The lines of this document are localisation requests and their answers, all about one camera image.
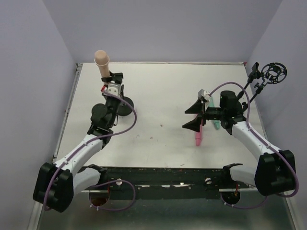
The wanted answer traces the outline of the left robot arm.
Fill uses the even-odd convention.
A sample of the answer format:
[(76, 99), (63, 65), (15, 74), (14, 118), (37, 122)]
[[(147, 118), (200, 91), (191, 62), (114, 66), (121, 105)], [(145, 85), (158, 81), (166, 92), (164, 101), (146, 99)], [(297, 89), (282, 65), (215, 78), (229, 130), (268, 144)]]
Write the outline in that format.
[(119, 109), (126, 105), (123, 84), (111, 82), (104, 85), (102, 95), (105, 103), (92, 108), (91, 125), (83, 138), (70, 153), (55, 163), (44, 163), (38, 172), (33, 200), (44, 210), (63, 212), (74, 196), (98, 184), (104, 168), (85, 166), (85, 163), (102, 150), (115, 135), (112, 131)]

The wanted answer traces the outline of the black tripod shock-mount stand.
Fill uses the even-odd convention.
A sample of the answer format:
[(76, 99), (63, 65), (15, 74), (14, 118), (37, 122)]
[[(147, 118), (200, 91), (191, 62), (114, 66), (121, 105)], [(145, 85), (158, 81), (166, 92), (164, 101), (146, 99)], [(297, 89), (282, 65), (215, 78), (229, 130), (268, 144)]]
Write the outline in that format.
[(262, 82), (257, 83), (263, 86), (263, 89), (267, 85), (281, 83), (287, 77), (286, 66), (279, 62), (266, 64), (260, 72), (262, 77), (259, 80), (262, 80)]

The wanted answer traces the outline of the black round-base clip stand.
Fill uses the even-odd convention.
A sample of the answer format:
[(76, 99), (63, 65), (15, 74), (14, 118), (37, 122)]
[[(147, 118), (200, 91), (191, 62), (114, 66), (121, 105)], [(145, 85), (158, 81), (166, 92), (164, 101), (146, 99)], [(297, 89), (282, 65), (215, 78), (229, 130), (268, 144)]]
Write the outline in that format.
[(132, 113), (134, 103), (131, 98), (124, 94), (123, 73), (112, 73), (102, 76), (101, 81), (103, 87), (101, 89), (102, 96), (106, 100), (106, 106), (115, 108), (116, 114), (119, 116), (128, 116)]

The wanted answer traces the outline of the pink microphone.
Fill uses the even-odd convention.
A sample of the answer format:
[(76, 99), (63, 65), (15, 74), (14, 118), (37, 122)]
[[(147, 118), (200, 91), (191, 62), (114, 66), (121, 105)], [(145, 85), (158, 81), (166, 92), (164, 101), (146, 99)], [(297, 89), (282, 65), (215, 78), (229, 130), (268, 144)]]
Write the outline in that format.
[(200, 130), (199, 132), (195, 133), (195, 145), (200, 146), (202, 142), (202, 127), (203, 127), (203, 122), (200, 124)]

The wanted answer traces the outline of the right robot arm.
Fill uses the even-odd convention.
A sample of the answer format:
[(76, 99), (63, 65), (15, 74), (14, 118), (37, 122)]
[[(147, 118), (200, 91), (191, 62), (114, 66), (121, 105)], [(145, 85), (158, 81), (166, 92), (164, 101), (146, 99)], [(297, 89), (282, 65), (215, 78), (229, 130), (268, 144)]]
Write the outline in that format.
[(223, 167), (225, 183), (249, 184), (263, 195), (269, 196), (295, 190), (295, 158), (291, 151), (281, 150), (265, 140), (248, 122), (242, 106), (233, 91), (220, 93), (219, 107), (210, 106), (208, 92), (200, 90), (197, 101), (185, 113), (195, 118), (182, 127), (200, 132), (207, 120), (220, 121), (221, 127), (239, 140), (258, 164), (256, 167), (234, 163)]

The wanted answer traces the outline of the peach microphone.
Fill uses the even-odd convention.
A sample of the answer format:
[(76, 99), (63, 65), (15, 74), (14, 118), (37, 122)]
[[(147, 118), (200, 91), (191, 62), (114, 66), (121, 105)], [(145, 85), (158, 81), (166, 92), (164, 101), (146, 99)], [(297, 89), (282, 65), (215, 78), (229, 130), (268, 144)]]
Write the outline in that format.
[(110, 58), (106, 51), (97, 50), (95, 52), (94, 62), (98, 66), (102, 78), (108, 78), (111, 76), (109, 71), (109, 61)]

